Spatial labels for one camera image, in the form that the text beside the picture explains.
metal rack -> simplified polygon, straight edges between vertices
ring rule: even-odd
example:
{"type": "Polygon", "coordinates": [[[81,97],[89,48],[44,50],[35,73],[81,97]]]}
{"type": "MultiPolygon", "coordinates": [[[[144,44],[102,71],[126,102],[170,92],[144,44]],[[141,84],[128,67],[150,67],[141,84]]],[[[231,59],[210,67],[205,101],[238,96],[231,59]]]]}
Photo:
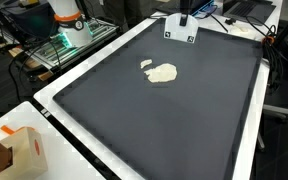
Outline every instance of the metal rack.
{"type": "MultiPolygon", "coordinates": [[[[42,47],[39,47],[39,50],[32,55],[32,58],[53,72],[55,69],[58,69],[59,65],[61,68],[64,68],[79,59],[79,57],[94,50],[105,41],[113,38],[117,35],[119,28],[113,24],[95,19],[89,21],[88,24],[90,30],[93,32],[93,41],[90,44],[80,48],[67,48],[63,40],[57,36],[51,42],[55,46],[59,59],[51,43],[46,43],[42,47]]],[[[36,49],[32,49],[27,52],[27,54],[31,54],[35,50],[36,49]]]]}

cable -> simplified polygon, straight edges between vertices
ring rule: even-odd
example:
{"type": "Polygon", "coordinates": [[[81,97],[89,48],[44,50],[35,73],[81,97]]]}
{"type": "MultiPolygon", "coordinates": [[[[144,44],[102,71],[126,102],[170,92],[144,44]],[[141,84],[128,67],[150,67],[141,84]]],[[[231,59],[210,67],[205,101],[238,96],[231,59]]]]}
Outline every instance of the cable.
{"type": "Polygon", "coordinates": [[[19,93],[19,90],[18,90],[18,85],[17,85],[16,80],[15,80],[13,74],[12,74],[12,69],[11,69],[11,67],[12,67],[13,63],[15,62],[16,58],[19,57],[20,55],[24,54],[25,52],[26,52],[26,50],[24,50],[24,51],[20,52],[19,54],[17,54],[17,55],[12,59],[12,61],[10,62],[10,64],[8,65],[8,73],[10,74],[11,79],[12,79],[12,81],[13,81],[13,83],[14,83],[15,91],[16,91],[16,97],[17,97],[17,100],[19,101],[19,103],[21,103],[22,101],[21,101],[21,98],[20,98],[20,93],[19,93]]]}
{"type": "Polygon", "coordinates": [[[5,39],[4,39],[4,32],[3,32],[3,28],[1,26],[1,21],[0,21],[0,31],[1,31],[1,36],[2,36],[2,40],[5,43],[5,39]]]}
{"type": "Polygon", "coordinates": [[[281,80],[284,76],[284,67],[282,60],[288,62],[288,59],[274,46],[274,41],[277,37],[277,28],[275,25],[268,27],[265,23],[251,16],[247,16],[246,20],[255,30],[257,30],[264,36],[262,40],[262,48],[264,57],[269,61],[270,65],[269,94],[272,95],[280,88],[281,80]],[[253,23],[251,23],[250,18],[264,25],[268,30],[267,33],[265,34],[261,30],[259,30],[253,23]]]}
{"type": "Polygon", "coordinates": [[[54,49],[54,51],[55,51],[55,53],[56,53],[56,56],[57,56],[57,62],[58,62],[58,67],[59,67],[59,69],[60,69],[60,74],[62,75],[63,72],[62,72],[62,65],[61,65],[61,61],[60,61],[60,56],[58,55],[58,52],[57,52],[57,50],[56,50],[54,44],[53,44],[51,41],[50,41],[50,44],[52,45],[52,47],[53,47],[53,49],[54,49]]]}
{"type": "Polygon", "coordinates": [[[91,8],[92,8],[92,12],[91,12],[91,13],[92,13],[92,15],[93,15],[93,17],[94,17],[94,20],[96,21],[96,23],[97,23],[98,25],[116,27],[116,26],[112,26],[112,25],[110,25],[110,24],[101,24],[100,22],[98,22],[98,20],[96,19],[96,16],[95,16],[95,12],[94,12],[94,8],[93,8],[92,3],[89,2],[89,1],[86,1],[86,2],[91,6],[91,8]]]}
{"type": "Polygon", "coordinates": [[[199,13],[201,13],[201,12],[204,12],[204,13],[206,13],[206,15],[205,15],[205,17],[202,17],[202,18],[199,18],[199,17],[195,17],[196,19],[205,19],[205,18],[208,18],[208,17],[210,17],[210,15],[212,15],[216,10],[217,10],[217,8],[218,8],[218,6],[217,5],[211,5],[210,7],[215,7],[214,8],[214,10],[212,11],[212,12],[207,12],[207,11],[199,11],[199,13]]]}
{"type": "Polygon", "coordinates": [[[226,31],[226,33],[228,33],[228,30],[225,28],[225,26],[218,19],[216,19],[212,14],[210,16],[222,26],[222,28],[226,31]]]}
{"type": "MultiPolygon", "coordinates": [[[[93,15],[94,15],[94,17],[96,18],[95,12],[94,12],[94,10],[93,10],[93,5],[91,4],[91,2],[89,2],[89,1],[87,1],[87,2],[91,5],[92,11],[93,11],[93,15]]],[[[102,10],[104,11],[104,13],[107,15],[107,12],[106,12],[106,10],[105,10],[105,8],[104,8],[104,5],[101,5],[101,8],[102,8],[102,10]]],[[[106,17],[106,16],[105,16],[105,18],[112,20],[112,21],[113,21],[113,24],[117,24],[116,21],[115,21],[115,19],[110,18],[110,17],[106,17]]]]}
{"type": "Polygon", "coordinates": [[[113,19],[113,18],[110,18],[110,17],[104,17],[104,16],[95,16],[94,18],[103,18],[103,19],[109,19],[109,20],[111,20],[112,22],[113,22],[113,24],[115,24],[116,22],[115,22],[115,19],[113,19]]]}
{"type": "Polygon", "coordinates": [[[5,6],[5,7],[2,7],[1,9],[9,9],[9,8],[16,8],[16,7],[20,7],[20,6],[5,6]]]}
{"type": "Polygon", "coordinates": [[[21,76],[21,73],[22,73],[22,71],[23,71],[23,68],[24,68],[26,62],[33,56],[33,54],[36,53],[38,50],[40,50],[41,47],[42,47],[45,43],[46,43],[46,42],[44,42],[44,43],[42,43],[41,45],[39,45],[38,47],[36,47],[36,49],[23,61],[22,66],[20,67],[20,70],[19,70],[19,73],[18,73],[18,78],[19,78],[19,80],[20,80],[21,85],[23,86],[23,88],[24,88],[25,90],[27,90],[27,89],[26,89],[25,86],[23,85],[22,78],[21,78],[21,77],[22,77],[22,76],[21,76]]]}
{"type": "Polygon", "coordinates": [[[80,7],[82,8],[86,21],[90,20],[91,17],[88,14],[89,12],[88,12],[88,9],[86,7],[85,1],[84,0],[79,0],[79,1],[75,1],[75,2],[76,2],[76,4],[80,5],[80,7]]]}

floor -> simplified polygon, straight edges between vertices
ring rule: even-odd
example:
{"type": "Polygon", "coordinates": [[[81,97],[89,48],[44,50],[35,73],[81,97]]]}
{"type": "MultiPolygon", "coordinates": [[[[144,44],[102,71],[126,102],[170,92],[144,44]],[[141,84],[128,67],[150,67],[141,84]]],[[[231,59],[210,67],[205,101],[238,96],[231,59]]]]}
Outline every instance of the floor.
{"type": "MultiPolygon", "coordinates": [[[[94,8],[95,16],[103,16],[98,0],[89,0],[94,8]]],[[[150,15],[153,7],[160,4],[155,0],[141,0],[143,14],[150,15]]],[[[14,85],[7,72],[11,58],[0,54],[0,116],[18,105],[15,96],[14,85]]],[[[12,72],[19,79],[18,70],[13,67],[12,72]]],[[[288,107],[288,68],[280,90],[273,96],[266,96],[265,103],[288,107]]],[[[47,82],[28,82],[24,75],[23,86],[19,85],[20,94],[24,100],[31,101],[32,96],[39,89],[47,85],[47,82]]],[[[252,179],[254,180],[288,180],[288,121],[281,123],[278,120],[264,116],[263,139],[266,145],[264,153],[257,152],[252,179]]]]}

